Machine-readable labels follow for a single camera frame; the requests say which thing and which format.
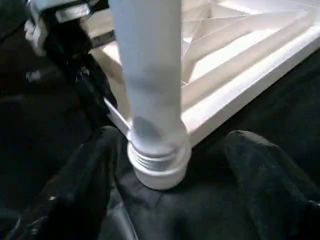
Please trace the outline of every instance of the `black cloth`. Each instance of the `black cloth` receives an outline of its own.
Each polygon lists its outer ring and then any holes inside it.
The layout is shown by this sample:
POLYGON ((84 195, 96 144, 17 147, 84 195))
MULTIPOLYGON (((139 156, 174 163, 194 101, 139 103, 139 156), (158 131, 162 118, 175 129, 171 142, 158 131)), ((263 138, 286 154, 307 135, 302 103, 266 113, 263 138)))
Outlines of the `black cloth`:
POLYGON ((6 239, 320 238, 318 187, 261 136, 234 131, 226 138, 240 194, 231 172, 196 166, 199 153, 178 187, 151 190, 134 175, 126 146, 112 127, 96 132, 17 217, 6 239))

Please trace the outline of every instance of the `pole base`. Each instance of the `pole base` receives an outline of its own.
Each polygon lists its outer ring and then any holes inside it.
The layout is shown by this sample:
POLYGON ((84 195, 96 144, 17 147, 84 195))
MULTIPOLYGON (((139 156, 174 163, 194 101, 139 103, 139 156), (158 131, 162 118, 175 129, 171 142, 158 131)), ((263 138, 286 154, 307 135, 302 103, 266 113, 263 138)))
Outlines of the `pole base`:
POLYGON ((141 155, 129 142, 127 153, 135 175, 142 184, 154 190, 167 190, 184 179, 191 157, 191 145, 186 141, 175 154, 152 158, 141 155))

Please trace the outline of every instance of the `white plastic pipe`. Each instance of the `white plastic pipe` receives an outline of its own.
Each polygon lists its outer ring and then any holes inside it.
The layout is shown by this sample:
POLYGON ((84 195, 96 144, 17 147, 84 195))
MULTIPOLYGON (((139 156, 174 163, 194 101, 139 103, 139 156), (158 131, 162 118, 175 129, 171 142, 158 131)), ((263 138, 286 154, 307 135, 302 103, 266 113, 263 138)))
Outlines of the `white plastic pipe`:
POLYGON ((191 147, 181 120, 181 0, 109 0, 130 105, 128 157, 138 179, 169 189, 191 147))

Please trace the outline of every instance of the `black fabric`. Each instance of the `black fabric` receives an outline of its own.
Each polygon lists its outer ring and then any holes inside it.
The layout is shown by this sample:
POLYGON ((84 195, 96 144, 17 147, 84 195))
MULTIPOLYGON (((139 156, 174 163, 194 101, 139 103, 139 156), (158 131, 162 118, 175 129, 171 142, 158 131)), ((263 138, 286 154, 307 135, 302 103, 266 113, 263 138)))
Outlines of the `black fabric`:
POLYGON ((112 127, 96 132, 19 216, 18 226, 7 227, 6 240, 320 238, 318 187, 261 136, 234 131, 226 138, 240 191, 230 168, 210 167, 198 152, 178 187, 151 190, 134 175, 126 146, 112 127))
POLYGON ((262 240, 320 239, 320 190, 278 146, 234 131, 225 153, 262 240))

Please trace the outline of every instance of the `white pole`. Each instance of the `white pole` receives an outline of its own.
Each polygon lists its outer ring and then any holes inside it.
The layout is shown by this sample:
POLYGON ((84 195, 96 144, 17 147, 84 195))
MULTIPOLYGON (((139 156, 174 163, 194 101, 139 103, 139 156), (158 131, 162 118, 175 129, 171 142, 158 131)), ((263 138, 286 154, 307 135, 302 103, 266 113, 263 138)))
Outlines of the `white pole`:
POLYGON ((191 155, 181 120, 181 0, 109 0, 132 117, 128 157, 139 180, 169 189, 191 155))

